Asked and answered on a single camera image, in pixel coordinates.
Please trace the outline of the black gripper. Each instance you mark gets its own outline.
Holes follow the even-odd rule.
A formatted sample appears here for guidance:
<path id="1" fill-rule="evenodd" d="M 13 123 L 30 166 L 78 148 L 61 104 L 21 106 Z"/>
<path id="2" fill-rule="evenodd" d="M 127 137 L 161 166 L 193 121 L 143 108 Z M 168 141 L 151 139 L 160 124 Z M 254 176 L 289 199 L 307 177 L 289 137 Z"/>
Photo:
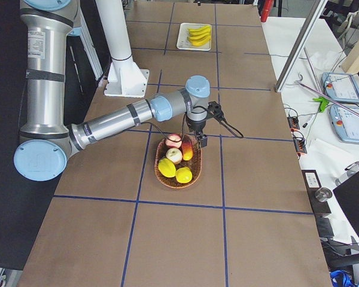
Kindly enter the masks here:
<path id="1" fill-rule="evenodd" d="M 204 148 L 208 144 L 208 136 L 204 134 L 203 129 L 206 126 L 206 119 L 199 121 L 186 118 L 186 123 L 190 132 L 193 132 L 198 141 L 199 148 Z"/>

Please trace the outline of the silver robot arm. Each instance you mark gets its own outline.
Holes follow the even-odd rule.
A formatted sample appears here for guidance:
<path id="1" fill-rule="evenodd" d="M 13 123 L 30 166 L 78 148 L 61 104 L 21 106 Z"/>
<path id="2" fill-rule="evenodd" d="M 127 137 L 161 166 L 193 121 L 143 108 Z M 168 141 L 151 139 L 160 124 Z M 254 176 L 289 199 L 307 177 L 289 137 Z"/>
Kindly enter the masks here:
<path id="1" fill-rule="evenodd" d="M 79 1 L 21 1 L 20 17 L 28 28 L 27 121 L 20 128 L 14 154 L 17 171 L 33 181 L 60 175 L 68 160 L 86 146 L 119 134 L 150 119 L 167 121 L 185 114 L 188 128 L 200 146 L 207 144 L 203 128 L 208 117 L 210 83 L 201 75 L 190 77 L 185 87 L 145 99 L 148 71 L 133 61 L 120 1 L 97 1 L 109 52 L 109 87 L 113 96 L 138 101 L 84 123 L 63 122 L 66 38 L 80 24 Z"/>

